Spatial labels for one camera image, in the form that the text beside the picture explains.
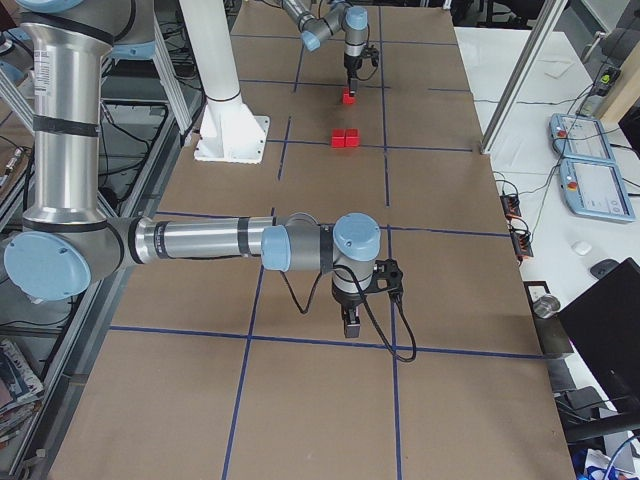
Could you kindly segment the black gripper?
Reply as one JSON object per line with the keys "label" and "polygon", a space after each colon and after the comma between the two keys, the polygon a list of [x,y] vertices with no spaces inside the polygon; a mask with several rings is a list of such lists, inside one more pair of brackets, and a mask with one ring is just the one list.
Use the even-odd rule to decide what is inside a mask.
{"label": "black gripper", "polygon": [[345,292],[337,287],[332,288],[332,296],[341,306],[341,318],[345,338],[358,338],[360,336],[360,317],[358,306],[364,303],[365,294]]}
{"label": "black gripper", "polygon": [[347,71],[348,92],[350,96],[355,96],[358,89],[357,72],[362,67],[362,58],[360,55],[352,56],[343,55],[343,64]]}

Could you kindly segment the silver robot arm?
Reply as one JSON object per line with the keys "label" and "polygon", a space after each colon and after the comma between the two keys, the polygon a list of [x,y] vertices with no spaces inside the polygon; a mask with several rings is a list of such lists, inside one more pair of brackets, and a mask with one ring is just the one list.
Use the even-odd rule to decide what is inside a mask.
{"label": "silver robot arm", "polygon": [[302,43],[310,52],[319,49],[337,33],[344,33],[347,88],[349,96],[354,97],[358,89],[358,71],[362,67],[368,44],[367,10],[348,1],[335,1],[328,13],[316,17],[302,1],[284,0],[278,1],[278,4],[296,24]]}

